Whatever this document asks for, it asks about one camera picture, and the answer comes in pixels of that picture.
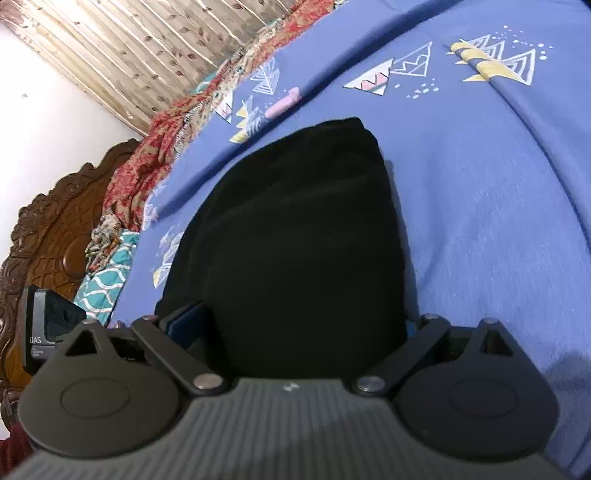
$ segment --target white wall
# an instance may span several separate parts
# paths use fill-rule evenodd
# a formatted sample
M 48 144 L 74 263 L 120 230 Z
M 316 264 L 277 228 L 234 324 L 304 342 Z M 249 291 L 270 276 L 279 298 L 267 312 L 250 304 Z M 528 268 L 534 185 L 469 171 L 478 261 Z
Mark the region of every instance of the white wall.
M 0 264 L 18 209 L 113 145 L 141 136 L 0 24 Z

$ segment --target black fabric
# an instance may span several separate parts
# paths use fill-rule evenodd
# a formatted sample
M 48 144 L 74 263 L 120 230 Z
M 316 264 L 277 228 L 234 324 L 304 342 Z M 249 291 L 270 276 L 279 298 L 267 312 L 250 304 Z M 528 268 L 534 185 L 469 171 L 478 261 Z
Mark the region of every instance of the black fabric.
M 354 378 L 405 341 L 403 273 L 378 143 L 357 118 L 331 121 L 226 173 L 156 314 L 203 300 L 243 375 Z

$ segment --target blue bedsheet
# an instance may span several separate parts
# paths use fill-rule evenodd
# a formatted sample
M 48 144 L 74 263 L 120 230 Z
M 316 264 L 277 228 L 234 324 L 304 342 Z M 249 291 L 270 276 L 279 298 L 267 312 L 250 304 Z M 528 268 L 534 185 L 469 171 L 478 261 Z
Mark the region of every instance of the blue bedsheet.
M 184 228 L 237 161 L 300 128 L 358 116 L 395 186 L 411 315 L 502 319 L 559 398 L 547 453 L 582 474 L 589 45 L 591 11 L 579 0 L 349 1 L 226 98 L 154 192 L 113 318 L 153 312 Z

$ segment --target pink shape print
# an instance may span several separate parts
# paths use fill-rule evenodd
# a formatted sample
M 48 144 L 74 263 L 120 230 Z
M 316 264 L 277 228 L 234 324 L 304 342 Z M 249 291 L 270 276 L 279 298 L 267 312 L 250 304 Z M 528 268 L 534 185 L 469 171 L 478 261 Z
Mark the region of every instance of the pink shape print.
M 276 116 L 281 115 L 289 107 L 295 105 L 300 100 L 300 98 L 300 89 L 298 87 L 293 87 L 290 89 L 286 97 L 277 100 L 276 103 L 267 109 L 265 116 L 267 118 L 275 118 Z

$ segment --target metal screw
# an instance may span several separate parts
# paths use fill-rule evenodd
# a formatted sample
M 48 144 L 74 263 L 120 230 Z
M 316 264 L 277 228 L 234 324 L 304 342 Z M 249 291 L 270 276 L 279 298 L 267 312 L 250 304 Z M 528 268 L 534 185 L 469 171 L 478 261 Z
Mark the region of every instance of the metal screw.
M 355 386 L 362 392 L 376 393 L 384 389 L 386 382 L 381 377 L 361 377 Z
M 193 385 L 199 390 L 212 390 L 221 387 L 223 378 L 217 374 L 201 374 L 193 379 Z

